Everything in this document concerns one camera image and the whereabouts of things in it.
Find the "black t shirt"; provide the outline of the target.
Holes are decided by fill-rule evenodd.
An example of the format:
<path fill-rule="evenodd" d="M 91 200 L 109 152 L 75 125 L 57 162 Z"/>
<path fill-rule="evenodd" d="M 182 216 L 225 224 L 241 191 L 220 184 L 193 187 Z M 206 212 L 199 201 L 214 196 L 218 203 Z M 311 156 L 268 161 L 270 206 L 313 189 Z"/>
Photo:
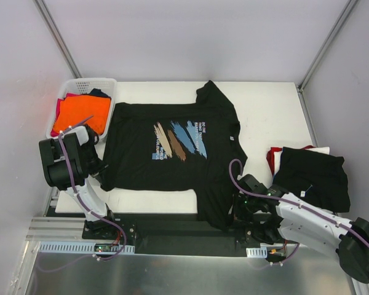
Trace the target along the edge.
<path fill-rule="evenodd" d="M 187 191 L 197 217 L 226 230 L 236 188 L 233 159 L 247 161 L 234 105 L 213 82 L 191 104 L 115 105 L 101 174 L 104 191 Z"/>
<path fill-rule="evenodd" d="M 305 202 L 334 213 L 350 211 L 344 157 L 284 147 L 273 183 Z"/>

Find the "white plastic laundry basket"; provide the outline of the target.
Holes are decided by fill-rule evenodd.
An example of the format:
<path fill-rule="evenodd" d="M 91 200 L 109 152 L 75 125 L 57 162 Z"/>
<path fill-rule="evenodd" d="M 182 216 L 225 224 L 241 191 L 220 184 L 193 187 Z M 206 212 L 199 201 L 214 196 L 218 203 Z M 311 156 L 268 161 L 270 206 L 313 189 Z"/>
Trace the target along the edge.
<path fill-rule="evenodd" d="M 111 97 L 111 106 L 108 114 L 108 120 L 106 122 L 105 131 L 102 135 L 99 135 L 99 138 L 102 140 L 106 137 L 108 133 L 108 127 L 109 123 L 111 121 L 111 116 L 113 114 L 113 109 L 115 105 L 115 100 L 117 97 L 117 81 L 115 79 L 110 78 L 81 78 L 81 79 L 71 79 L 65 82 L 61 89 L 59 90 L 59 93 L 57 95 L 58 98 L 64 98 L 67 93 L 75 93 L 80 95 L 88 95 L 92 89 L 101 89 L 103 92 L 105 92 L 107 95 Z M 49 124 L 46 131 L 46 137 L 47 138 L 56 138 L 56 137 L 50 137 L 49 136 L 49 130 L 52 126 L 54 115 L 55 115 L 55 107 L 52 111 L 51 118 L 49 120 Z"/>

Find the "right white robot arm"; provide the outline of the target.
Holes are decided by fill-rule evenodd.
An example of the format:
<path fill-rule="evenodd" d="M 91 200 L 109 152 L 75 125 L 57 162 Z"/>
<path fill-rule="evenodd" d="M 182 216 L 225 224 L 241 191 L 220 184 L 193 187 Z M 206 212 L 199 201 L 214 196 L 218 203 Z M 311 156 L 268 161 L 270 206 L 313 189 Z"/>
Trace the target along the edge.
<path fill-rule="evenodd" d="M 251 237 L 272 245 L 300 243 L 336 260 L 353 279 L 369 283 L 369 222 L 351 221 L 313 206 L 281 186 L 265 187 L 252 175 L 231 181 L 238 193 L 234 214 Z"/>

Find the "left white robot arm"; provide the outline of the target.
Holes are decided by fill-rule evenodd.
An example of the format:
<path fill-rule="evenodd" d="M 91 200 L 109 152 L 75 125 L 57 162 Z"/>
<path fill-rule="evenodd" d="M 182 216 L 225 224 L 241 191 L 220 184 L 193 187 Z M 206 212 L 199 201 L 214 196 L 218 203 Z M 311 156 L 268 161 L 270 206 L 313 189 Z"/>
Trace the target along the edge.
<path fill-rule="evenodd" d="M 113 212 L 89 183 L 89 177 L 97 178 L 107 168 L 96 152 L 98 142 L 97 133 L 85 124 L 38 144 L 47 184 L 72 197 L 85 214 L 84 239 L 111 239 L 118 230 Z"/>

